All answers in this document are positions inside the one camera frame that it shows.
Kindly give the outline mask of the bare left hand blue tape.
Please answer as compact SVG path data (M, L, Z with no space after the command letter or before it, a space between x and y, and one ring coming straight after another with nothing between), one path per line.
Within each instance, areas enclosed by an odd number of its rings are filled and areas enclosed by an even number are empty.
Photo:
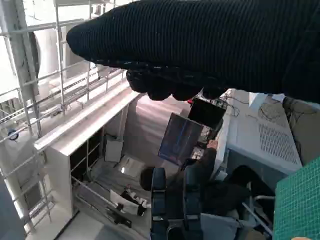
M178 191L168 190L163 168L153 171L151 185L152 240L202 240L201 189L196 169L187 166Z

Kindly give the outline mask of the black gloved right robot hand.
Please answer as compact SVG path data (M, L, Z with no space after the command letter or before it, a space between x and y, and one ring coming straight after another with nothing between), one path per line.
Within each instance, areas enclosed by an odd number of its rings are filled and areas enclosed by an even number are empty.
M151 100L228 89L320 101L317 0L138 0L66 35L83 59L126 70Z

